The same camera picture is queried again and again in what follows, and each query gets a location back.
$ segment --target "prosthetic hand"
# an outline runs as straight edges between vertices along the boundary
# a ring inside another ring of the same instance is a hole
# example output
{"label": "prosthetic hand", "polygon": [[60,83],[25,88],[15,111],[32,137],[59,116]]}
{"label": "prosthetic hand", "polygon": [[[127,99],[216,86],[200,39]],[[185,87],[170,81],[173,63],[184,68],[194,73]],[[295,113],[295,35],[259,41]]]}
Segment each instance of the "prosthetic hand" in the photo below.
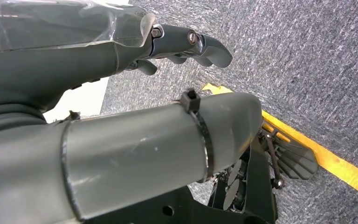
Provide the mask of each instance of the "prosthetic hand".
{"label": "prosthetic hand", "polygon": [[0,224],[87,222],[243,155],[262,122],[246,93],[187,91],[179,104],[46,124],[66,90],[124,69],[151,75],[150,58],[230,64],[218,40],[152,18],[88,0],[0,1]]}

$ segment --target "plastic sheet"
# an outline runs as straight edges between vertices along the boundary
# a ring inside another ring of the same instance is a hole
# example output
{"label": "plastic sheet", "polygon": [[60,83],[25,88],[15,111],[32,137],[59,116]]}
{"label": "plastic sheet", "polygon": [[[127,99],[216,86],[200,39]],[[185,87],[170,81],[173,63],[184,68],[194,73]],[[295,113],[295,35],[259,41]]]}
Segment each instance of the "plastic sheet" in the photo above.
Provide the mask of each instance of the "plastic sheet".
{"label": "plastic sheet", "polygon": [[0,52],[115,42],[142,47],[155,16],[99,0],[0,0]]}

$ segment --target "prosthetic arm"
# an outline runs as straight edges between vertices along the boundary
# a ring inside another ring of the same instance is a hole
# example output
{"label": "prosthetic arm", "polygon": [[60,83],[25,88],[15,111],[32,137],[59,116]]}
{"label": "prosthetic arm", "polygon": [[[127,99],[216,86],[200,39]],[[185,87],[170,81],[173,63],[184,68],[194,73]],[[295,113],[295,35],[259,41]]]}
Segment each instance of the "prosthetic arm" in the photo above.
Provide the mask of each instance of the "prosthetic arm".
{"label": "prosthetic arm", "polygon": [[[89,0],[0,1],[0,224],[275,221],[253,95],[187,90],[162,107],[44,120],[68,89],[123,70],[154,74],[151,58],[231,63],[218,40],[153,21],[138,7]],[[204,206],[185,186],[211,178]]]}

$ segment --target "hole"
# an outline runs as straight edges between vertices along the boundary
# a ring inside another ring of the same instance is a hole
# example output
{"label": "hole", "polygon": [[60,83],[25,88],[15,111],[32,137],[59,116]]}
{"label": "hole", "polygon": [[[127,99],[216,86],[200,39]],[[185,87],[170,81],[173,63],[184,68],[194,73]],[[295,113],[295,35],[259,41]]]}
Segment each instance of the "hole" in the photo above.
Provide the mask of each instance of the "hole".
{"label": "hole", "polygon": [[267,124],[263,124],[263,129],[266,130],[269,133],[272,133],[274,131],[274,128],[267,125]]}
{"label": "hole", "polygon": [[166,216],[173,216],[173,208],[169,205],[163,207],[163,213]]}
{"label": "hole", "polygon": [[187,95],[189,96],[190,99],[196,99],[197,98],[197,95],[196,95],[195,91],[190,91]]}
{"label": "hole", "polygon": [[286,136],[284,136],[284,135],[281,134],[281,133],[277,133],[277,134],[276,134],[276,137],[279,138],[279,139],[282,140],[282,141],[287,142],[287,143],[290,142],[290,139],[288,139]]}

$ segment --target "clear plastic wrap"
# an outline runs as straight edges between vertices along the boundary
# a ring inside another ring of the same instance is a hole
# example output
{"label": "clear plastic wrap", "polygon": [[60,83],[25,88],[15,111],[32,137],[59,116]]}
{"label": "clear plastic wrap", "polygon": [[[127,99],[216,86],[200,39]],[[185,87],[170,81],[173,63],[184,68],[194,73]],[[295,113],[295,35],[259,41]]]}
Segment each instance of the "clear plastic wrap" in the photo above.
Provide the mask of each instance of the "clear plastic wrap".
{"label": "clear plastic wrap", "polygon": [[0,0],[0,52],[105,42],[142,47],[154,20],[139,7],[99,0]]}

